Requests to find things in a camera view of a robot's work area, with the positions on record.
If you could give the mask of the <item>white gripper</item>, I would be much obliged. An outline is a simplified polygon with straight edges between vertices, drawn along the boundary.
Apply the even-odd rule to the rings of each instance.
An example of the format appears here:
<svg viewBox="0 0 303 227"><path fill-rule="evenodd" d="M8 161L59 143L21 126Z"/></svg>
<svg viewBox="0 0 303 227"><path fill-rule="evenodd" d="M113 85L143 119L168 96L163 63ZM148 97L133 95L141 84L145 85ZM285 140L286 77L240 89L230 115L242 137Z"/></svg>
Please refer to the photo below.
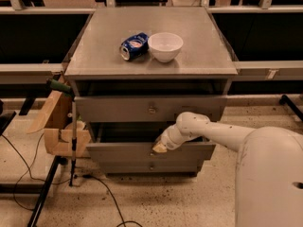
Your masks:
<svg viewBox="0 0 303 227"><path fill-rule="evenodd" d="M162 134L156 138L152 150L155 153L166 153L168 150L176 150L185 142L196 139L202 134L190 128L183 128L174 124L165 129Z"/></svg>

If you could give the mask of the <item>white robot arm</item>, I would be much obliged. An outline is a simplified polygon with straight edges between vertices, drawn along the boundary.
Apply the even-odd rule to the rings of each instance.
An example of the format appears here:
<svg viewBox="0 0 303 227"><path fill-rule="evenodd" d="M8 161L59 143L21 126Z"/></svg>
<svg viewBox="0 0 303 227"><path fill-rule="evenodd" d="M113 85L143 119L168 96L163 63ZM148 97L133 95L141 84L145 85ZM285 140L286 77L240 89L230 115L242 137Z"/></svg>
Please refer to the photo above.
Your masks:
<svg viewBox="0 0 303 227"><path fill-rule="evenodd" d="M152 149L164 153L201 136L238 153L235 227L303 227L302 134L222 124L185 112Z"/></svg>

